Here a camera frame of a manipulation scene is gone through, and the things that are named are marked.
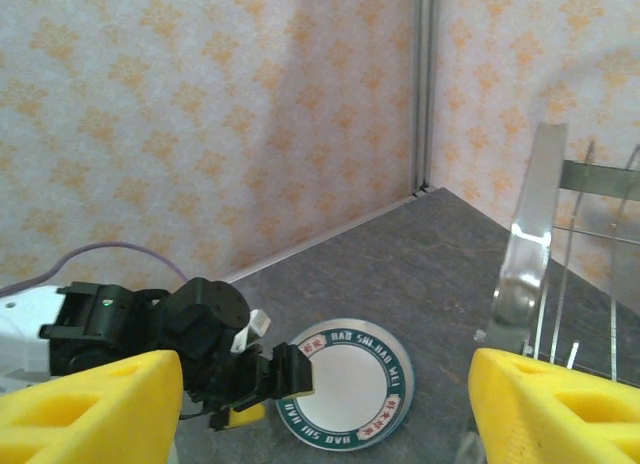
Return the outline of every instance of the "metal frame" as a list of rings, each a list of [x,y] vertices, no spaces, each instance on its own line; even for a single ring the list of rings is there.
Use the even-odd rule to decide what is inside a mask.
[[[313,247],[317,244],[320,244],[321,242],[327,241],[329,239],[331,239],[332,237],[335,237],[339,234],[342,234],[343,232],[348,231],[349,229],[353,229],[354,227],[359,226],[360,224],[364,224],[365,222],[368,222],[372,219],[375,219],[376,217],[382,216],[383,214],[386,214],[387,212],[391,212],[394,209],[397,209],[398,207],[404,206],[405,204],[407,204],[408,202],[414,201],[416,199],[415,196],[407,196],[404,197],[398,201],[392,202],[391,204],[378,209],[376,211],[370,212],[368,214],[365,214],[364,216],[361,216],[357,219],[351,220],[349,222],[345,222],[344,224],[334,227],[333,229],[329,229],[328,231],[323,232],[322,234],[318,234],[317,236],[312,237],[311,239],[308,239],[306,241],[303,241],[299,244],[296,244],[294,246],[288,247],[286,249],[284,249],[283,251],[277,252],[275,254],[272,254],[271,256],[268,256],[248,267],[245,267],[243,269],[239,269],[235,272],[232,272],[230,274],[227,274],[225,276],[222,276],[221,278],[219,278],[222,281],[225,282],[235,282],[238,281],[244,277],[247,277],[255,272],[258,272],[262,269],[265,269],[269,266],[272,266],[273,264],[276,264],[280,261],[283,261],[285,259],[287,259],[288,257],[291,257],[295,254],[298,254],[299,252],[302,252],[306,249],[309,249],[310,247]]]
[[[622,216],[624,215],[625,205],[629,200],[639,200],[640,198],[640,144],[637,145],[631,156],[627,161],[627,165],[623,169],[617,169],[612,167],[597,166],[593,164],[595,155],[595,143],[591,142],[589,150],[587,151],[587,157],[584,163],[577,163],[573,161],[564,161],[563,175],[560,183],[562,189],[569,189],[578,192],[576,198],[573,214],[571,215],[571,222],[569,227],[554,225],[554,229],[560,229],[568,231],[569,237],[567,241],[567,248],[564,258],[564,266],[562,273],[562,282],[560,287],[560,296],[558,297],[558,306],[556,310],[556,321],[553,330],[553,337],[551,341],[551,354],[549,356],[549,362],[552,364],[556,360],[556,347],[558,342],[558,334],[560,332],[560,322],[562,320],[562,310],[564,306],[565,288],[567,283],[567,274],[569,267],[569,259],[571,258],[571,242],[574,234],[587,234],[595,237],[605,239],[609,242],[611,253],[611,289],[610,296],[610,310],[611,310],[611,323],[610,323],[610,336],[611,336],[611,380],[618,380],[618,364],[617,364],[617,347],[618,347],[618,330],[617,330],[617,265],[616,265],[616,251],[620,244],[638,245],[639,241],[635,239],[623,239],[618,237],[618,225]],[[611,222],[611,233],[609,235],[591,232],[585,229],[576,229],[575,221],[578,214],[578,209],[582,201],[583,195],[598,194],[602,196],[611,196],[618,198],[620,204],[617,212]],[[538,316],[538,327],[541,327],[541,321],[544,310],[541,307],[540,315]],[[536,348],[539,348],[539,335],[536,336]]]
[[[415,0],[411,187],[426,189],[431,179],[433,106],[440,0]]]

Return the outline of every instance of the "robotic arm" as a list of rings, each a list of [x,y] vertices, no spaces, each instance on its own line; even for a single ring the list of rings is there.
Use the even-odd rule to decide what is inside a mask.
[[[59,288],[64,301],[39,337],[49,341],[49,369],[64,376],[144,352],[175,351],[184,390],[224,429],[231,410],[266,399],[313,392],[311,363],[295,345],[279,344],[271,360],[257,338],[268,326],[262,311],[249,311],[230,284],[194,278],[171,294],[130,291],[118,285],[74,282]]]

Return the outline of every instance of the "orange floral wallpaper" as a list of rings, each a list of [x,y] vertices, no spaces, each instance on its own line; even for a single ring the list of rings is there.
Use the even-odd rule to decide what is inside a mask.
[[[569,124],[568,159],[623,167],[638,144],[640,0],[441,0],[433,184],[510,224],[541,120]],[[568,224],[575,195],[563,192]],[[586,196],[577,225],[610,233],[617,200]],[[620,236],[638,239],[630,203]],[[554,233],[564,260],[566,233]],[[619,246],[623,299],[640,311],[640,248]],[[610,289],[610,249],[574,240],[570,266]]]
[[[209,278],[409,192],[412,0],[0,0],[0,280]],[[175,287],[131,251],[56,282]]]

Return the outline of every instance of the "wall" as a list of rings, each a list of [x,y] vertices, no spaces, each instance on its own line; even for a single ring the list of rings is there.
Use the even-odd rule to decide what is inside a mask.
[[[221,277],[409,192],[412,0],[0,0],[1,284]],[[175,287],[98,251],[56,282]]]
[[[433,184],[511,223],[536,124],[569,123],[567,158],[624,166],[638,144],[640,0],[442,0]],[[563,192],[568,225],[575,195]],[[584,199],[577,225],[610,232],[619,201]],[[630,203],[621,236],[640,236]],[[566,233],[554,233],[564,260]],[[577,237],[570,265],[610,288],[610,248]],[[624,300],[640,310],[640,248],[620,251]]]

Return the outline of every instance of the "metal rod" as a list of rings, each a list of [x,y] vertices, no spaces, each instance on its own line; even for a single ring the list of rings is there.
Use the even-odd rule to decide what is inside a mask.
[[[440,0],[415,0],[411,187],[429,185]]]
[[[635,179],[638,171],[633,169],[618,169],[616,167],[597,166],[573,161],[564,161],[562,166],[562,179],[560,188],[569,191],[579,191],[584,173],[589,168],[589,179],[582,190],[587,194],[615,197],[622,199],[627,188]],[[628,193],[627,199],[640,201],[640,189],[634,189]]]
[[[571,346],[571,353],[569,354],[569,359],[567,360],[567,369],[573,369],[573,363],[576,360],[576,354],[578,354],[579,346],[579,341],[573,341],[573,346]]]
[[[547,359],[548,357],[549,357],[549,355],[547,353],[540,352],[540,359],[541,360]],[[562,361],[562,359],[560,359],[560,358],[557,359],[558,364],[564,364],[561,361]],[[604,379],[608,379],[609,378],[608,374],[606,374],[606,373],[604,373],[602,371],[598,371],[596,369],[593,369],[591,367],[586,367],[586,366],[582,366],[580,364],[574,363],[573,364],[573,368],[575,370],[577,370],[577,371],[584,372],[585,374],[591,374],[592,376],[598,376],[598,377],[602,377]],[[628,386],[636,387],[636,388],[640,389],[640,382],[628,381],[626,379],[618,379],[618,382],[621,383],[621,384],[626,384]]]
[[[587,155],[585,157],[585,164],[591,164],[593,162],[593,157],[595,154],[595,143],[591,141],[589,143],[589,149],[587,150]],[[587,182],[587,178],[589,177],[589,167],[582,175],[582,185]],[[553,328],[553,337],[551,340],[551,353],[549,356],[549,362],[551,364],[554,363],[556,359],[556,348],[558,346],[558,334],[560,333],[560,321],[562,320],[562,308],[564,307],[564,295],[567,291],[567,278],[569,277],[569,259],[571,258],[571,246],[573,245],[573,229],[576,227],[576,216],[578,215],[578,209],[580,208],[580,204],[582,203],[582,197],[584,196],[584,192],[582,188],[578,193],[578,198],[576,199],[576,204],[573,206],[573,213],[571,214],[571,222],[569,223],[569,238],[567,240],[567,249],[564,254],[564,268],[562,269],[562,281],[560,283],[560,296],[558,297],[558,309],[556,311],[556,323]]]
[[[549,279],[545,278],[540,298],[540,308],[538,309],[538,324],[536,327],[536,340],[533,344],[533,358],[538,359],[540,353],[540,339],[542,338],[542,322],[544,321],[544,309],[547,305],[547,291],[549,290]]]
[[[640,144],[638,144],[631,153],[631,157],[629,157],[629,162],[625,169],[631,169],[633,167],[638,152],[640,152]],[[618,243],[616,242],[616,238],[618,237],[618,224],[620,223],[620,218],[624,212],[624,206],[627,204],[628,197],[638,181],[637,177],[638,174],[634,174],[633,180],[627,186],[622,201],[620,202],[620,206],[618,207],[618,212],[611,223],[611,235],[614,238],[611,243],[611,380],[614,382],[618,380],[618,302],[616,300],[616,248],[618,247]]]
[[[527,357],[529,354],[533,354],[533,349],[529,345],[529,336],[524,340],[524,344],[522,345],[522,355]]]
[[[559,229],[561,231],[570,230],[568,227],[565,227],[565,226],[554,225],[553,228]],[[624,237],[617,237],[614,239],[614,237],[609,234],[602,234],[600,232],[595,232],[595,231],[587,231],[586,229],[574,229],[573,232],[577,232],[578,234],[585,234],[587,236],[601,237],[602,239],[615,240],[616,242],[622,242],[623,244],[631,244],[632,246],[640,246],[640,241],[635,241],[633,239],[625,239]]]

